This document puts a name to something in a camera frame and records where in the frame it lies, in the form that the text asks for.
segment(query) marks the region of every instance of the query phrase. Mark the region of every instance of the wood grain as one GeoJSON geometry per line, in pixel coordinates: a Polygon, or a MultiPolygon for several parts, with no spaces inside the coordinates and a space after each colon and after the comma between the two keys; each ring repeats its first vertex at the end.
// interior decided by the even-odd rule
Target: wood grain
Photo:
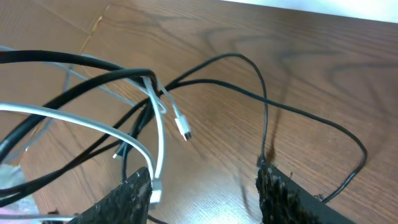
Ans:
{"type": "MultiPolygon", "coordinates": [[[[369,149],[366,167],[328,205],[356,223],[397,223],[397,37],[398,25],[383,22],[223,1],[133,0],[111,3],[83,51],[125,67],[151,68],[164,83],[210,57],[241,52],[261,69],[270,99],[343,125],[369,149]]],[[[88,76],[102,73],[77,69],[88,76]]],[[[235,58],[192,78],[217,78],[261,94],[252,68],[235,58]]],[[[143,98],[123,82],[107,87],[135,101],[143,98]]],[[[172,114],[165,117],[164,197],[151,214],[169,223],[258,223],[254,179],[263,104],[212,85],[172,94],[193,139],[185,142],[172,114]]],[[[128,106],[93,90],[65,109],[113,124],[128,106]]],[[[139,137],[153,154],[155,133],[151,122],[139,137]]],[[[98,136],[56,122],[22,158],[26,176],[33,179],[60,167],[98,136]]],[[[267,148],[272,140],[278,168],[293,172],[293,180],[314,195],[332,192],[361,158],[359,148],[339,131],[274,107],[267,148]]],[[[120,161],[112,153],[37,192],[41,211],[82,212],[115,188],[120,161]]],[[[131,153],[129,173],[143,165],[142,156],[131,153]]]]}

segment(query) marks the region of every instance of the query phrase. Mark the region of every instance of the cable connector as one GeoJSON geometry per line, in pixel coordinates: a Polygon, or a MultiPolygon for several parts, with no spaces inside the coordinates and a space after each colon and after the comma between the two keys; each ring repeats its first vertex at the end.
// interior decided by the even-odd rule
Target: cable connector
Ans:
{"type": "Polygon", "coordinates": [[[162,198],[162,183],[160,180],[155,179],[152,182],[152,194],[150,195],[149,199],[149,208],[155,209],[156,205],[160,203],[162,198]]]}
{"type": "Polygon", "coordinates": [[[191,129],[189,128],[189,124],[185,115],[175,118],[175,122],[177,124],[178,130],[186,141],[192,138],[191,129]]]}

